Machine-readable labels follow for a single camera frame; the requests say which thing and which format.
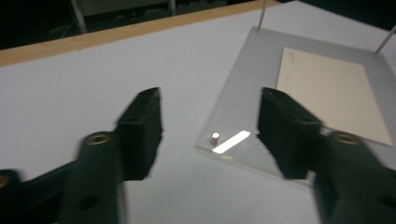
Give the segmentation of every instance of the paper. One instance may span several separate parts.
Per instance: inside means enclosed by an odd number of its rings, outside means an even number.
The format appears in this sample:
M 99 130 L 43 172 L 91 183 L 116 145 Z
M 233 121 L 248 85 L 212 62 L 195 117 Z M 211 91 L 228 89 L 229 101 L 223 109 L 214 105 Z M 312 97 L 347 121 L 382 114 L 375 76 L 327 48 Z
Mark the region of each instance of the paper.
M 329 128 L 392 145 L 361 64 L 284 48 L 277 89 Z

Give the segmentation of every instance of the wooden table edge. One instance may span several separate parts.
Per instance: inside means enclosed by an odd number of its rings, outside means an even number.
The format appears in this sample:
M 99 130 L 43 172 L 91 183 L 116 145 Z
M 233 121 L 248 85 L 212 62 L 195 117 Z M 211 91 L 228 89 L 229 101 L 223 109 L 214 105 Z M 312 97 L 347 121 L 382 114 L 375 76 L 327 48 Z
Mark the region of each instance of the wooden table edge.
M 268 7 L 281 3 L 269 0 Z M 104 31 L 89 33 L 86 35 L 76 35 L 63 39 L 51 40 L 14 49 L 0 50 L 0 67 L 15 63 L 24 63 L 36 59 L 91 48 L 126 38 L 139 35 L 146 35 L 186 24 L 199 21 L 214 20 L 239 13 L 249 12 L 262 8 L 262 1 L 252 1 L 227 7 L 218 7 L 189 14 L 168 17 L 155 21 L 146 21 L 137 24 L 122 26 Z

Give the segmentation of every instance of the white table surface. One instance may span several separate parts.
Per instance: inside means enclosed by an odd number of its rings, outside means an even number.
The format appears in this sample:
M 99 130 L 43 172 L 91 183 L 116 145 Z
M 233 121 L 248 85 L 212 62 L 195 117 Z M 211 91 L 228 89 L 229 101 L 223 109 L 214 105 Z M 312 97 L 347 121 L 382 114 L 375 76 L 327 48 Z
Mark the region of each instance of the white table surface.
M 130 223 L 318 223 L 310 189 L 194 149 L 259 16 L 238 14 L 0 68 L 0 169 L 17 168 L 30 179 L 73 160 L 79 140 L 112 130 L 138 92 L 158 86 L 163 141 L 150 178 L 125 184 Z M 372 50 L 387 35 L 299 2 L 268 8 L 263 27 Z M 395 37 L 383 54 L 396 74 Z M 378 156 L 396 169 L 396 151 Z

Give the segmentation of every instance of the white surface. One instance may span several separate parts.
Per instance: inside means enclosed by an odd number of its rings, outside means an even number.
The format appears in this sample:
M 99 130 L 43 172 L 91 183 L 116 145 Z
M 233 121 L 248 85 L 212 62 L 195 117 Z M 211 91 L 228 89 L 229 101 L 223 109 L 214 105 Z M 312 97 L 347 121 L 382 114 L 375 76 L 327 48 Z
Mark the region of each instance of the white surface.
M 392 145 L 362 64 L 284 48 L 276 88 L 329 128 Z
M 311 192 L 192 150 L 260 11 L 0 68 L 0 169 L 27 178 L 72 160 L 83 136 L 112 130 L 135 95 L 159 86 L 163 141 L 151 178 L 127 183 L 131 223 L 318 223 Z M 386 31 L 293 2 L 263 27 L 376 49 Z M 396 40 L 383 49 L 396 71 Z M 394 151 L 379 155 L 396 168 Z

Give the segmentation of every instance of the transparent acrylic sheet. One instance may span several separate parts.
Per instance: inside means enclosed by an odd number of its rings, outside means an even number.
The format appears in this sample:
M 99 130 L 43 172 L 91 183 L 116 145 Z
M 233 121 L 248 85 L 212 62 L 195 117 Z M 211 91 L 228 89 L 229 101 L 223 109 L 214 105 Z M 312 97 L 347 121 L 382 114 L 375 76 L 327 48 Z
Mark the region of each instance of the transparent acrylic sheet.
M 253 168 L 267 174 L 282 176 L 265 145 L 256 137 L 262 87 L 276 88 L 283 48 L 302 50 L 332 57 L 365 67 L 375 99 L 387 123 L 389 134 L 396 142 L 396 81 L 382 55 L 369 50 L 353 49 L 276 31 L 252 28 L 233 71 L 224 87 L 218 104 L 202 131 L 197 147 L 211 156 L 241 167 Z M 242 131 L 250 135 L 222 154 L 212 152 L 212 133 L 219 133 L 217 146 Z M 373 150 L 395 149 L 372 141 L 365 141 Z M 308 185 L 308 180 L 298 181 Z

